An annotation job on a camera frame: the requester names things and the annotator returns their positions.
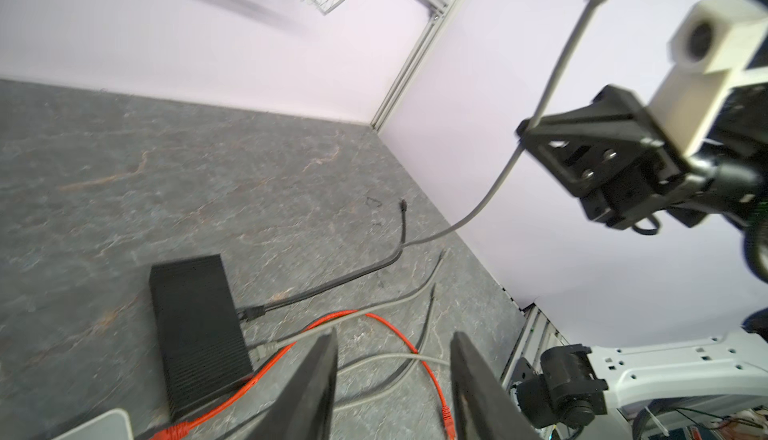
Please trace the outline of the white network switch box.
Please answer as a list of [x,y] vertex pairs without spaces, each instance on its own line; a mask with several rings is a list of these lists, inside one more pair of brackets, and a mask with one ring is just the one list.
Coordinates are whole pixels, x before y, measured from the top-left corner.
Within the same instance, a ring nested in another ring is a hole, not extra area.
[[54,437],[54,440],[133,440],[128,413],[122,408],[109,410]]

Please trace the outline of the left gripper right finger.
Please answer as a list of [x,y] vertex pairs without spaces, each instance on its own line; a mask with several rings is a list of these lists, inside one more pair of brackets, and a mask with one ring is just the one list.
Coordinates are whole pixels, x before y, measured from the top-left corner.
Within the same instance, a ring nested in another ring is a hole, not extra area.
[[539,439],[464,332],[451,339],[450,371],[458,439]]

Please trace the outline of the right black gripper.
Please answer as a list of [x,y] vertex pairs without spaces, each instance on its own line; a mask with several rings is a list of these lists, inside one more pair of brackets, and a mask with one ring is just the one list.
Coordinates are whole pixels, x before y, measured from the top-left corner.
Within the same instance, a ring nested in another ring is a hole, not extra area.
[[690,157],[635,95],[605,87],[581,109],[523,121],[523,148],[580,200],[586,217],[626,230],[666,211],[692,228],[722,215],[744,230],[767,198],[767,87],[740,87]]

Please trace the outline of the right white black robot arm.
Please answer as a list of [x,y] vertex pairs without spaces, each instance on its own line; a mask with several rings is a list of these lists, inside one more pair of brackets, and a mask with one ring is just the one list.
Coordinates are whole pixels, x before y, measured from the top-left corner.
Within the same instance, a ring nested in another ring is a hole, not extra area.
[[[690,158],[677,153],[659,116],[624,89],[608,86],[584,108],[518,128],[522,147],[578,198],[589,220],[640,230],[665,211],[687,227],[721,215],[743,236],[750,272],[767,277],[767,87],[739,86],[717,106],[715,123]],[[650,415],[691,397],[767,393],[767,313],[700,343],[635,349],[581,344],[540,357],[516,396],[529,422],[581,429],[611,409],[645,404],[632,427],[639,438]]]

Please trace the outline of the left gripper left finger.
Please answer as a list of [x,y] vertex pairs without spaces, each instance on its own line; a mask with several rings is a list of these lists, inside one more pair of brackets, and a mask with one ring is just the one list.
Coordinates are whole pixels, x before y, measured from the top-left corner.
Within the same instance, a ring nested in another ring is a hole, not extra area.
[[335,331],[321,336],[247,439],[329,439],[338,371]]

